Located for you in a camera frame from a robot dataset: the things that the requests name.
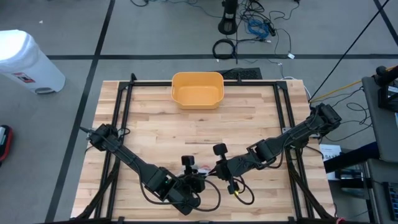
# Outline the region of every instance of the black floor tape line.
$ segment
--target black floor tape line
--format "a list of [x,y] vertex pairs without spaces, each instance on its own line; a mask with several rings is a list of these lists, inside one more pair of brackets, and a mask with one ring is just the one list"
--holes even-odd
[[[373,1],[374,1],[374,3],[376,4],[377,9],[380,9],[380,8],[381,8],[381,4],[380,4],[379,0],[373,0]],[[390,19],[387,17],[387,14],[386,14],[386,12],[384,11],[384,9],[383,9],[382,11],[380,11],[380,15],[381,15],[381,17],[383,18],[384,23],[386,23],[386,26],[387,26],[388,30],[390,31],[392,38],[394,39],[394,41],[396,42],[396,44],[397,44],[397,46],[398,46],[398,35],[397,35],[397,32],[396,32],[396,30],[394,29],[394,27],[392,26],[391,21],[390,21]]]
[[[340,59],[341,54],[296,54],[295,59]],[[50,60],[195,60],[214,59],[212,54],[185,55],[48,55]],[[286,55],[239,54],[238,59],[280,59]],[[344,59],[397,59],[398,54],[348,54]]]
[[[111,0],[108,6],[108,11],[105,16],[104,24],[101,29],[101,34],[98,39],[98,43],[95,49],[95,56],[99,56],[101,54],[102,46],[104,44],[106,31],[108,30],[109,22],[112,16],[113,7],[115,0]],[[68,174],[68,169],[70,165],[70,161],[72,159],[73,149],[75,148],[76,139],[79,132],[79,127],[81,124],[81,120],[83,119],[83,113],[86,107],[88,95],[90,94],[91,85],[93,83],[95,70],[97,68],[98,59],[94,59],[91,62],[90,71],[88,72],[85,88],[83,90],[83,94],[81,95],[79,107],[77,110],[77,114],[75,117],[75,122],[73,123],[72,132],[70,134],[70,138],[68,141],[67,150],[65,151],[65,155],[63,157],[60,173],[58,175],[57,183],[55,184],[55,189],[52,194],[49,210],[47,212],[47,216],[45,217],[45,222],[53,222],[55,218],[55,214],[57,212],[57,208],[61,199],[61,194],[63,190],[63,186],[65,184],[65,179]]]

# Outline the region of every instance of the red label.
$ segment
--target red label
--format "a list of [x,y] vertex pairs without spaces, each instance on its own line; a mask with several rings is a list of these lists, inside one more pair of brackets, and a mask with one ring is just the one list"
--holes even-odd
[[35,83],[35,80],[31,79],[29,76],[27,76],[23,72],[16,72],[16,73],[13,73],[12,75],[19,78],[19,80],[21,80],[24,83]]

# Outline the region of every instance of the white trash can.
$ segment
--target white trash can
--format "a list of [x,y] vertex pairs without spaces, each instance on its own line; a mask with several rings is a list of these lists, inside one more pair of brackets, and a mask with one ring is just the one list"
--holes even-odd
[[0,73],[39,93],[60,91],[65,76],[21,30],[0,31]]

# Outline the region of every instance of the yellow bowl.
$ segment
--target yellow bowl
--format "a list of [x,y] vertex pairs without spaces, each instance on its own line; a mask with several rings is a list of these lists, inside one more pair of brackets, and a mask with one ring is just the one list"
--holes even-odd
[[218,72],[178,72],[172,98],[180,109],[215,109],[224,98],[224,78]]

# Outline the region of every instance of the butcher block tabletop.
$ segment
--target butcher block tabletop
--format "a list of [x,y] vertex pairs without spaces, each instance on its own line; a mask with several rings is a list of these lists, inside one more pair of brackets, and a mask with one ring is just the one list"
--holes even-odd
[[[93,128],[111,123],[119,83],[103,82]],[[310,112],[304,85],[301,80],[289,80],[287,85],[295,123],[299,124]],[[171,86],[133,87],[127,119],[127,128],[131,133],[125,137],[124,145],[147,163],[166,167],[175,175],[182,170],[181,156],[193,155],[199,167],[213,168],[219,159],[213,153],[213,145],[225,143],[228,147],[226,156],[230,158],[247,153],[246,148],[261,139],[281,134],[272,86],[225,86],[224,99],[215,110],[180,110],[170,92]],[[285,123],[288,124],[283,93],[279,93]],[[121,125],[125,94],[126,91],[122,97],[118,128]],[[309,146],[319,149],[315,139],[310,140]],[[71,217],[80,214],[99,189],[104,157],[105,152],[93,147],[87,150]],[[310,190],[325,209],[334,214],[322,156],[304,148],[303,161]],[[284,221],[289,216],[295,216],[285,159],[279,169],[251,170],[243,177],[256,197],[252,205],[244,205],[230,195],[227,182],[208,177],[221,191],[219,209],[206,213],[194,210],[185,216],[172,205],[147,202],[142,196],[138,175],[122,163],[113,219],[123,216],[126,221]],[[102,217],[105,217],[108,195],[109,189],[104,196]],[[157,200],[149,192],[147,195]],[[217,204],[216,191],[208,184],[200,196],[201,208],[212,208]],[[239,196],[246,201],[251,199],[247,191]],[[302,213],[306,217],[301,191],[299,196]]]

